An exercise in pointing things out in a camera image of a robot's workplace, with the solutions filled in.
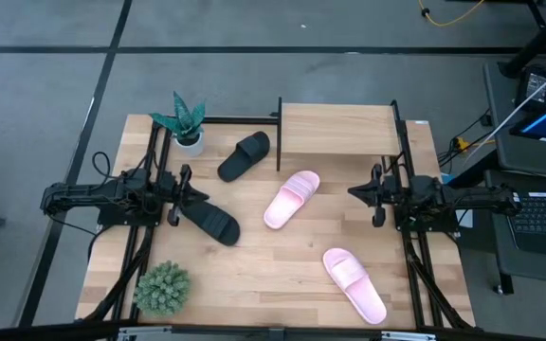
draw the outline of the gray carpet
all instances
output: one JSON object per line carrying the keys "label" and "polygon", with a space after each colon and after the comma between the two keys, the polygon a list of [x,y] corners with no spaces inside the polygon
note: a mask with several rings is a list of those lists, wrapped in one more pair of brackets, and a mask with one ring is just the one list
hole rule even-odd
{"label": "gray carpet", "polygon": [[[438,21],[472,3],[425,1]],[[121,0],[0,0],[0,45],[108,45]],[[517,46],[537,32],[528,9],[485,4],[454,27],[433,27],[416,2],[135,0],[122,45]],[[80,182],[98,183],[90,155],[114,158],[127,114],[172,108],[172,90],[207,99],[213,116],[265,116],[286,101],[399,102],[403,117],[430,121],[438,152],[487,102],[483,56],[117,55]],[[103,63],[103,55],[0,55],[0,328],[15,321],[46,229],[43,188],[64,177]],[[475,138],[476,127],[465,136]],[[461,163],[453,172],[459,172]],[[93,209],[70,223],[94,228]],[[73,319],[88,236],[66,228],[37,324]],[[480,327],[546,337],[546,282],[516,278],[516,295],[497,296],[491,255],[464,251],[464,272]],[[208,336],[193,338],[209,339]]]}

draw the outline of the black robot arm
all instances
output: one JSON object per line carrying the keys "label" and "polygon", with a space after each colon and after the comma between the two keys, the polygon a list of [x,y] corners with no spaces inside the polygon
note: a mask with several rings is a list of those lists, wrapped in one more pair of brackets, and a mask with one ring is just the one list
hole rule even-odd
{"label": "black robot arm", "polygon": [[368,184],[348,191],[367,206],[375,207],[375,227],[385,223],[383,204],[394,205],[398,226],[428,231],[452,222],[450,231],[457,230],[458,223],[453,218],[456,209],[490,209],[508,216],[516,215],[521,209],[514,191],[507,186],[455,189],[443,185],[438,178],[415,175],[410,178],[408,188],[400,188],[394,175],[385,176],[381,184],[382,166],[379,164],[374,165],[371,176]]}
{"label": "black robot arm", "polygon": [[156,182],[148,175],[144,169],[134,169],[99,185],[54,184],[45,189],[41,210],[51,216],[73,207],[97,207],[99,224],[148,225],[159,222],[161,204],[171,203],[176,212],[171,224],[177,224],[180,207],[209,198],[191,187],[189,165],[182,166],[179,181],[169,171],[163,171]]}

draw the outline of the wooden board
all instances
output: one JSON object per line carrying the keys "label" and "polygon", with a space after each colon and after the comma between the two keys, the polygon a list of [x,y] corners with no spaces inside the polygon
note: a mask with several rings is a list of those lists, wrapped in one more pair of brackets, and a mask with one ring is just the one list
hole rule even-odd
{"label": "wooden board", "polygon": [[[151,120],[128,116],[119,145],[115,173],[133,167],[145,152]],[[428,124],[408,123],[417,172],[439,176]],[[178,173],[183,163],[193,169],[191,184],[210,201],[234,216],[241,237],[226,247],[181,218],[180,226],[165,220],[155,230],[149,265],[166,260],[189,270],[193,285],[185,309],[169,319],[141,314],[142,322],[219,326],[277,326],[413,329],[413,312],[400,234],[392,214],[381,228],[372,227],[373,210],[347,194],[347,188],[366,183],[379,159],[363,155],[282,154],[282,171],[275,171],[276,128],[255,125],[205,125],[206,148],[188,158],[174,145],[168,170]],[[248,173],[232,183],[218,179],[218,165],[235,143],[262,130],[271,151]],[[271,230],[263,213],[283,182],[294,172],[319,174],[318,192],[282,229]],[[96,241],[88,266],[77,317],[89,314],[117,280],[128,227],[114,227]],[[456,246],[444,235],[429,238],[434,271],[441,290],[469,322],[473,322]],[[382,325],[367,325],[325,272],[321,256],[331,247],[353,252],[365,265],[388,309]],[[132,283],[127,291],[128,316]],[[425,289],[422,298],[426,300]]]}
{"label": "wooden board", "polygon": [[398,155],[393,110],[389,105],[284,103],[282,152]]}

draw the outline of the succulent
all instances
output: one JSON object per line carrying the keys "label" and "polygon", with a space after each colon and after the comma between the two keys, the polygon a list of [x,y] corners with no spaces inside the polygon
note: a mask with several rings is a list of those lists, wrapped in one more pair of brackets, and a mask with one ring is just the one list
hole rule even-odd
{"label": "succulent", "polygon": [[187,270],[168,260],[140,277],[134,302],[146,314],[172,316],[184,306],[190,288]]}
{"label": "succulent", "polygon": [[175,91],[173,95],[175,117],[153,113],[151,118],[170,129],[178,140],[195,139],[199,133],[204,131],[201,122],[206,116],[206,103],[202,101],[190,112],[185,101]]}

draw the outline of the white pot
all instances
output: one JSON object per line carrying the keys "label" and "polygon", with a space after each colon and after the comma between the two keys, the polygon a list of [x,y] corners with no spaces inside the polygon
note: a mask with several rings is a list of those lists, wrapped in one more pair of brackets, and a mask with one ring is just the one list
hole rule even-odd
{"label": "white pot", "polygon": [[176,146],[184,153],[186,156],[195,157],[204,151],[204,133],[199,133],[199,139],[197,142],[193,143],[190,146],[183,146],[178,143],[177,139],[174,139]]}

